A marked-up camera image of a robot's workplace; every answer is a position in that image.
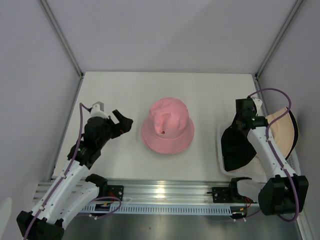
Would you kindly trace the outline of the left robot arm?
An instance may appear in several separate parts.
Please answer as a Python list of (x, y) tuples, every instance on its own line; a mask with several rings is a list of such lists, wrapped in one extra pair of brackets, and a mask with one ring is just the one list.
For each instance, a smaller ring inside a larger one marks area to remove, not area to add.
[(88, 112), (86, 123), (80, 117), (78, 138), (59, 176), (32, 210), (21, 211), (17, 216), (23, 239), (60, 240), (69, 223), (90, 202), (122, 202), (110, 194), (106, 178), (86, 174), (106, 143), (128, 133), (134, 121), (118, 110), (112, 112), (117, 123), (100, 109), (91, 107)]

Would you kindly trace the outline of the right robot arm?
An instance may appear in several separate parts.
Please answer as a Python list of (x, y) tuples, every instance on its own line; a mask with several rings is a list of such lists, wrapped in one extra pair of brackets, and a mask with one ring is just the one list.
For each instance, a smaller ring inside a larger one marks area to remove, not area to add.
[(288, 165), (278, 148), (267, 119), (257, 115), (254, 100), (250, 97), (235, 101), (237, 128), (253, 146), (264, 168), (267, 182), (255, 182), (252, 179), (238, 180), (228, 189), (228, 197), (239, 202), (248, 197), (258, 203), (266, 216), (277, 215), (283, 218), (293, 214), (296, 220), (303, 210), (309, 182)]

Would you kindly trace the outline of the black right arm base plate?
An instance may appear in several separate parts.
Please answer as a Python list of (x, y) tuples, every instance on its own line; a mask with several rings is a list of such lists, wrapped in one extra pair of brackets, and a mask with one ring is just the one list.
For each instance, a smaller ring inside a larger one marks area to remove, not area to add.
[(214, 203), (231, 203), (231, 204), (245, 204), (256, 202), (252, 199), (240, 195), (237, 190), (232, 187), (212, 187), (207, 194), (212, 196)]

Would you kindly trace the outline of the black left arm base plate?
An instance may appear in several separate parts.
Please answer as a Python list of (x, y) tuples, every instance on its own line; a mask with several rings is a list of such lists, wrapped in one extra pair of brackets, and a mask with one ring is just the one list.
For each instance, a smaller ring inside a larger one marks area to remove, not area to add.
[(116, 197), (122, 201), (124, 196), (124, 189), (125, 187), (123, 185), (108, 185), (106, 196)]

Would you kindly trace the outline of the pink bucket hat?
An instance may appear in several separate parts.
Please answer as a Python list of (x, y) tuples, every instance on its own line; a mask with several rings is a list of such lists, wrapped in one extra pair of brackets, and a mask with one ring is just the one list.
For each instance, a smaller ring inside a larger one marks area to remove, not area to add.
[(166, 155), (186, 150), (194, 134), (195, 127), (187, 106), (173, 97), (155, 102), (141, 127), (143, 143), (154, 152)]

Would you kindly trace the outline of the beige bucket hat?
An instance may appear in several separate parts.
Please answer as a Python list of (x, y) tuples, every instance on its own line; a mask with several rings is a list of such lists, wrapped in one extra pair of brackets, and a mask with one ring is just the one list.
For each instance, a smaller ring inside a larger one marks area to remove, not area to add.
[(270, 128), (276, 145), (287, 160), (295, 149), (299, 138), (295, 116), (289, 111), (285, 116), (273, 123)]

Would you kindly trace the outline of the black bucket hat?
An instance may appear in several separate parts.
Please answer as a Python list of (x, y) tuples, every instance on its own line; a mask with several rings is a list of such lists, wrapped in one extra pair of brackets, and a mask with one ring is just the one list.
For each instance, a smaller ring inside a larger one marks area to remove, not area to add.
[(254, 147), (238, 129), (236, 120), (237, 115), (221, 137), (223, 164), (227, 172), (246, 166), (257, 155)]

